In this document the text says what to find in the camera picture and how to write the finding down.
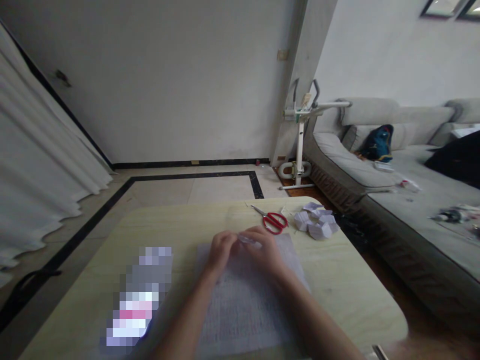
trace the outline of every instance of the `wooden floor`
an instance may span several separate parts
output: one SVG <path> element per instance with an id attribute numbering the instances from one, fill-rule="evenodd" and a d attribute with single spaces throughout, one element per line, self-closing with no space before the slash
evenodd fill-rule
<path id="1" fill-rule="evenodd" d="M 294 185 L 293 180 L 280 179 L 280 181 L 284 186 Z M 304 178 L 301 183 L 313 182 L 309 178 Z M 287 192 L 291 197 L 312 197 L 321 202 L 325 208 L 337 211 L 317 187 L 291 189 Z M 405 340 L 380 344 L 389 360 L 480 360 L 480 344 L 470 342 L 434 317 L 374 250 L 363 252 L 361 256 L 392 294 L 408 322 L 408 337 Z"/>

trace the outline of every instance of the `wall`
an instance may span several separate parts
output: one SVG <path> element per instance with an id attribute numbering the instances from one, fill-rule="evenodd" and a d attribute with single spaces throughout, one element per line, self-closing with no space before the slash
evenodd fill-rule
<path id="1" fill-rule="evenodd" d="M 320 100 L 435 106 L 480 97 L 480 23 L 419 18 L 427 0 L 338 0 L 316 70 Z"/>
<path id="2" fill-rule="evenodd" d="M 0 17 L 113 163 L 269 157 L 294 0 L 35 4 Z"/>

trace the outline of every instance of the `floor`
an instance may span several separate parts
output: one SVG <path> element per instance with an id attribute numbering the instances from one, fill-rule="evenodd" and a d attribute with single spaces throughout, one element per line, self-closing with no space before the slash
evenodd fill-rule
<path id="1" fill-rule="evenodd" d="M 313 184 L 304 178 L 302 184 Z M 282 180 L 285 186 L 293 180 Z M 309 196 L 317 199 L 327 209 L 335 206 L 317 187 L 290 189 L 292 196 Z M 480 360 L 480 344 L 471 343 L 464 336 L 449 329 L 438 320 L 405 285 L 388 264 L 373 250 L 361 253 L 383 286 L 391 293 L 408 322 L 408 337 L 398 343 L 380 344 L 389 360 Z"/>
<path id="2" fill-rule="evenodd" d="M 113 182 L 109 184 L 107 190 L 103 190 L 99 195 L 88 196 L 79 202 L 82 215 L 63 220 L 62 228 L 43 239 L 47 244 L 46 247 L 18 257 L 20 264 L 9 270 L 14 276 L 13 280 L 0 289 L 0 308 L 15 284 L 29 272 L 43 267 L 130 177 L 247 171 L 255 171 L 265 198 L 288 197 L 285 191 L 278 189 L 281 183 L 276 173 L 265 164 L 260 166 L 219 165 L 118 170 L 118 174 L 112 176 Z M 60 276 L 51 277 L 8 327 L 0 333 L 2 353 L 0 358 L 5 360 L 18 358 L 112 229 L 132 210 L 149 206 L 204 204 L 250 199 L 255 199 L 255 195 L 249 176 L 135 182 L 61 265 L 60 270 L 63 273 Z"/>
<path id="3" fill-rule="evenodd" d="M 265 198 L 289 195 L 311 196 L 320 200 L 326 207 L 332 207 L 325 195 L 317 188 L 289 190 L 289 194 L 279 190 L 281 182 L 275 171 L 267 165 L 119 170 L 118 174 L 113 176 L 113 182 L 107 190 L 102 191 L 100 195 L 92 195 L 80 201 L 83 211 L 81 216 L 64 220 L 64 226 L 61 229 L 45 237 L 44 241 L 47 243 L 45 248 L 19 257 L 20 265 L 10 270 L 14 280 L 0 289 L 0 306 L 19 279 L 41 268 L 50 260 L 130 177 L 243 171 L 255 171 Z M 248 176 L 135 182 L 61 265 L 60 270 L 63 274 L 50 278 L 9 326 L 0 333 L 1 358 L 12 360 L 18 358 L 112 229 L 132 210 L 147 206 L 201 204 L 254 198 Z M 472 344 L 436 320 L 381 258 L 373 252 L 367 252 L 362 256 L 395 298 L 408 321 L 409 336 L 406 340 L 395 344 L 381 344 L 390 360 L 480 359 L 480 356 L 475 357 Z"/>

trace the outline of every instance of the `plastic bottle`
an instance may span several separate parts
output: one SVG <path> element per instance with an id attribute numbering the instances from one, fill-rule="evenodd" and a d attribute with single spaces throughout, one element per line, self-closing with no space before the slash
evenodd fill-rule
<path id="1" fill-rule="evenodd" d="M 407 179 L 402 180 L 400 186 L 404 189 L 410 190 L 413 193 L 418 193 L 420 190 L 422 190 L 415 182 Z"/>

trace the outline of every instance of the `forearm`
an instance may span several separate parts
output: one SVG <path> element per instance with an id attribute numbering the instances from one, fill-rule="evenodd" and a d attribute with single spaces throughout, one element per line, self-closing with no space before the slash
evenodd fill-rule
<path id="1" fill-rule="evenodd" d="M 217 278 L 204 271 L 151 359 L 193 359 Z"/>
<path id="2" fill-rule="evenodd" d="M 276 278 L 276 283 L 285 302 L 294 311 L 300 335 L 313 359 L 365 359 L 293 271 L 285 270 Z"/>

